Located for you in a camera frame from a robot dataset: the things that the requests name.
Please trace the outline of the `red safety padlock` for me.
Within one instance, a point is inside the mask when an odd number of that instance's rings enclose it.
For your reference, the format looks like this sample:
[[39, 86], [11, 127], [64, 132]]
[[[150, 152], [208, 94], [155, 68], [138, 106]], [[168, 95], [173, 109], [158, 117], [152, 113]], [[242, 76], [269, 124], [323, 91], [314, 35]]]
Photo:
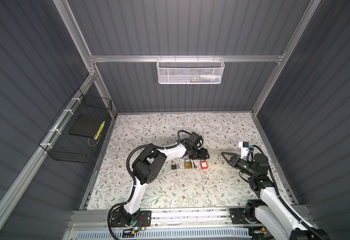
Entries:
[[207, 161], [201, 161], [201, 169], [207, 170], [209, 168]]

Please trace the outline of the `brass padlock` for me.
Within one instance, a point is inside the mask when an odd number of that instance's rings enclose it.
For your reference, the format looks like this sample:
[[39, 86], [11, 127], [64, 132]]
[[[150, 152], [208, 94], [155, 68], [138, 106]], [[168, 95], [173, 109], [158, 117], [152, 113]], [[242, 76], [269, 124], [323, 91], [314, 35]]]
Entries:
[[192, 162], [191, 159], [185, 159], [184, 167], [186, 170], [197, 169], [196, 165]]

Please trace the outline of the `small black padlock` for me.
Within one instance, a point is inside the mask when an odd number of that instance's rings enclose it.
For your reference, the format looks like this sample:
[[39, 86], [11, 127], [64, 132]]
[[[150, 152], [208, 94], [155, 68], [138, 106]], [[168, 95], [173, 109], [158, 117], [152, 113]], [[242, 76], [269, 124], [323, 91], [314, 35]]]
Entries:
[[177, 164], [174, 161], [171, 162], [171, 169], [172, 170], [177, 170], [178, 169], [178, 166], [177, 166]]

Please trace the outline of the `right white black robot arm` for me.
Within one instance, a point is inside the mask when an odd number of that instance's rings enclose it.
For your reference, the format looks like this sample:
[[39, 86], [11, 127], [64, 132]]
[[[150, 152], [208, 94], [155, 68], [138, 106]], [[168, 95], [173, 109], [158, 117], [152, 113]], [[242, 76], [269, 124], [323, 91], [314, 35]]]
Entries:
[[255, 154], [251, 162], [234, 153], [221, 155], [231, 167], [248, 176], [247, 182], [258, 197], [248, 200], [245, 206], [247, 222], [260, 222], [276, 240], [330, 239], [324, 230], [315, 228], [285, 202], [266, 155]]

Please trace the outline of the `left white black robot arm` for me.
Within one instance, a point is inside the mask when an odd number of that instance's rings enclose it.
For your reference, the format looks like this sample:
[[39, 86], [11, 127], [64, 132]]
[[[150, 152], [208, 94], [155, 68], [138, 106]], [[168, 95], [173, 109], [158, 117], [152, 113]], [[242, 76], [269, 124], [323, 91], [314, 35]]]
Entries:
[[178, 131], [178, 140], [170, 146], [142, 145], [135, 148], [127, 157], [126, 167], [132, 177], [128, 197], [119, 211], [123, 219], [132, 225], [138, 218], [140, 203], [147, 185], [159, 175], [164, 163], [177, 158], [187, 160], [207, 160], [208, 150], [203, 148], [204, 139], [195, 132]]

